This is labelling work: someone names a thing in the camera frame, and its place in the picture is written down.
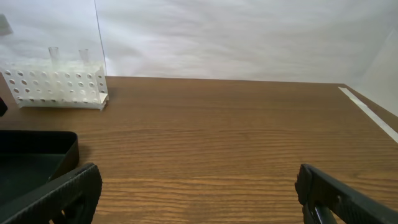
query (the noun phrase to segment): white paper backdrop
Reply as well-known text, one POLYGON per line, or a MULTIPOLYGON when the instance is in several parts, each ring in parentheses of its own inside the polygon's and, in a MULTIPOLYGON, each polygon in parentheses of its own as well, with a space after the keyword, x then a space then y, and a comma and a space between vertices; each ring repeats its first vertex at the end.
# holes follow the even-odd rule
MULTIPOLYGON (((396 0, 97 0, 96 5, 108 75, 117 76, 364 86, 363 77, 398 21, 396 0)), ((82 48, 101 59, 93 0, 2 0, 2 13, 14 32, 0 35, 0 60, 48 59, 49 46, 60 47, 67 59, 77 59, 82 48)), ((398 106, 393 111, 398 114, 398 106)))

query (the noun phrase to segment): black container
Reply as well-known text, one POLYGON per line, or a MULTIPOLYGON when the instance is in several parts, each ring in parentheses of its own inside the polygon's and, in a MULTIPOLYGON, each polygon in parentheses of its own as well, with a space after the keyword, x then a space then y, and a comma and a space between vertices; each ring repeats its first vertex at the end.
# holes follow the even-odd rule
POLYGON ((0 131, 0 207, 73 170, 77 135, 66 131, 0 131))

